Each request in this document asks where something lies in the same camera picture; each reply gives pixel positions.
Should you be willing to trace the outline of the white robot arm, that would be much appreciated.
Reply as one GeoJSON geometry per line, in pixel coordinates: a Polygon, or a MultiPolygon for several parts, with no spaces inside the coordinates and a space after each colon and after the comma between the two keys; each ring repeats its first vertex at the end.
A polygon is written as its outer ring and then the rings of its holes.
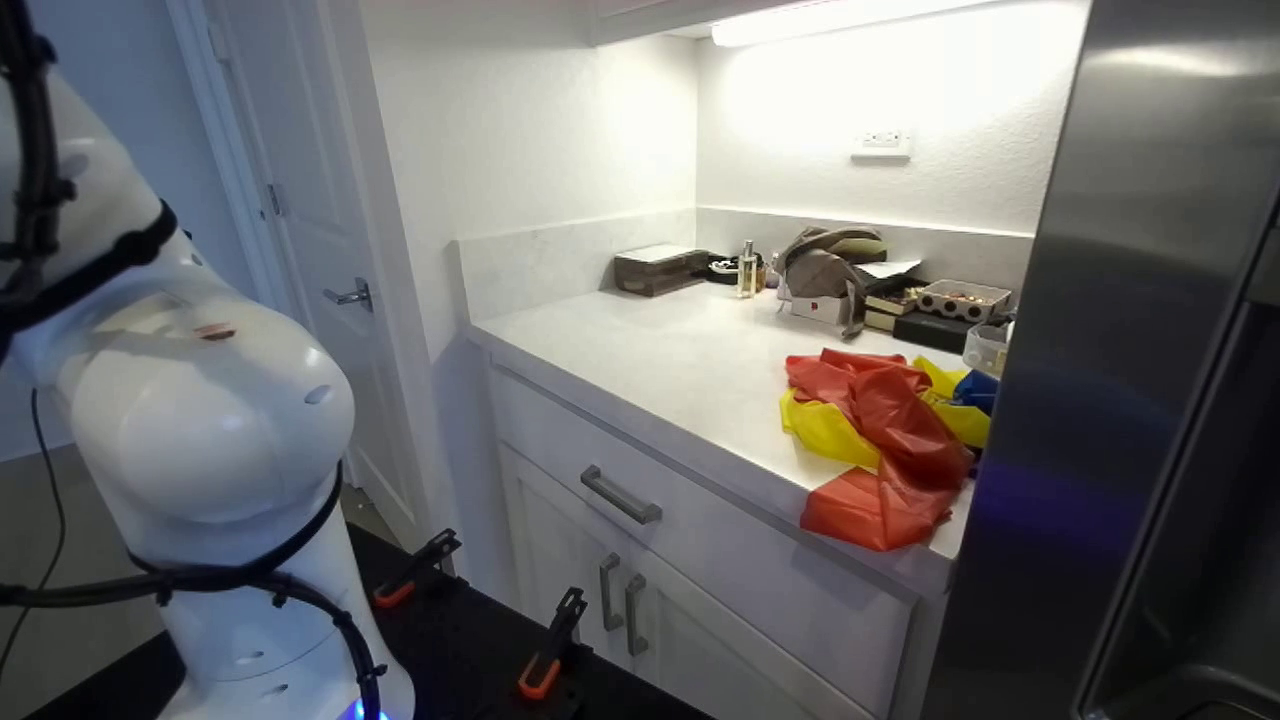
{"type": "Polygon", "coordinates": [[[164,720],[414,720],[338,509],[354,395],[319,342],[224,283],[128,149],[0,0],[2,356],[55,395],[131,559],[2,607],[154,600],[164,720]]]}

